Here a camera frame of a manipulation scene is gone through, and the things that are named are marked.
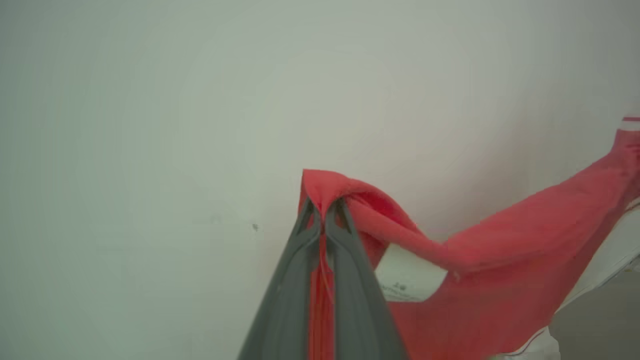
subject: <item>red fabric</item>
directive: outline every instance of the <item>red fabric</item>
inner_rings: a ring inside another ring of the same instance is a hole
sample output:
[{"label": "red fabric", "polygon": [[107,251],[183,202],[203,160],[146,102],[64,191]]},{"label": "red fabric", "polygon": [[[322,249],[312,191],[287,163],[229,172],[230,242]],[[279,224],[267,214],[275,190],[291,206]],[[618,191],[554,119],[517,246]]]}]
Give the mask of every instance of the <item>red fabric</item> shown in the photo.
[{"label": "red fabric", "polygon": [[[344,197],[374,266],[393,242],[449,271],[426,301],[389,303],[412,360],[484,360],[516,351],[550,323],[640,195],[639,168],[640,131],[619,130],[611,152],[590,167],[445,243],[422,234],[381,190],[335,172],[305,170],[301,201],[310,197],[324,217]],[[310,358],[330,360],[331,275],[318,270],[314,286]]]}]

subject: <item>fabric tag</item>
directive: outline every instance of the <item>fabric tag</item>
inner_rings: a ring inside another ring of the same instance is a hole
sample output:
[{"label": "fabric tag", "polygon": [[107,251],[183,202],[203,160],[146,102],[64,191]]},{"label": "fabric tag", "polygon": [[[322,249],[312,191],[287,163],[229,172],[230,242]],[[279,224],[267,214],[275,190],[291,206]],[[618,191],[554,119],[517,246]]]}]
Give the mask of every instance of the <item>fabric tag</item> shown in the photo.
[{"label": "fabric tag", "polygon": [[432,296],[447,271],[414,253],[391,244],[376,268],[376,277],[387,301],[422,302]]}]

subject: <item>white fabric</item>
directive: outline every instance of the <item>white fabric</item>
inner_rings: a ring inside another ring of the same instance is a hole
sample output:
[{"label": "white fabric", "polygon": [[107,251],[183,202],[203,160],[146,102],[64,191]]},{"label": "white fabric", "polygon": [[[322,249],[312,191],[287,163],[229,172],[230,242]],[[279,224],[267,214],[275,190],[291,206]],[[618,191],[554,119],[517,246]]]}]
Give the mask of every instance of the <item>white fabric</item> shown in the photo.
[{"label": "white fabric", "polygon": [[640,121],[623,121],[620,129],[625,131],[640,131]]},{"label": "white fabric", "polygon": [[502,354],[499,360],[560,360],[560,346],[551,336],[549,328],[537,332],[521,349],[510,354]]}]

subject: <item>white label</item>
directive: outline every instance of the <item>white label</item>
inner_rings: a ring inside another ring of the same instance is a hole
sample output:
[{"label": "white label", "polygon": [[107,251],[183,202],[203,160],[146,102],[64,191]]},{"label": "white label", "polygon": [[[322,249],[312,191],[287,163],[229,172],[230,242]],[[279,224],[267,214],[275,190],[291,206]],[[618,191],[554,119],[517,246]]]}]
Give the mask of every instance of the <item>white label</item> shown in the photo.
[{"label": "white label", "polygon": [[423,302],[444,281],[447,271],[414,253],[391,244],[376,268],[376,277],[387,301]]}]

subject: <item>white wall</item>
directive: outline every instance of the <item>white wall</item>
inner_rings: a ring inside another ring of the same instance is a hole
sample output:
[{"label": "white wall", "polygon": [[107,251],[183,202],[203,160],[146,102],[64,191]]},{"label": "white wall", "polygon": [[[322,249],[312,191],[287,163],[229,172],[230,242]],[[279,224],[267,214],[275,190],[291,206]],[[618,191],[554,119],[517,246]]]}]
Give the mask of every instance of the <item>white wall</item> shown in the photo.
[{"label": "white wall", "polygon": [[233,359],[302,168],[379,186],[444,240],[608,151],[639,111],[639,15],[0,3],[0,357]]}]

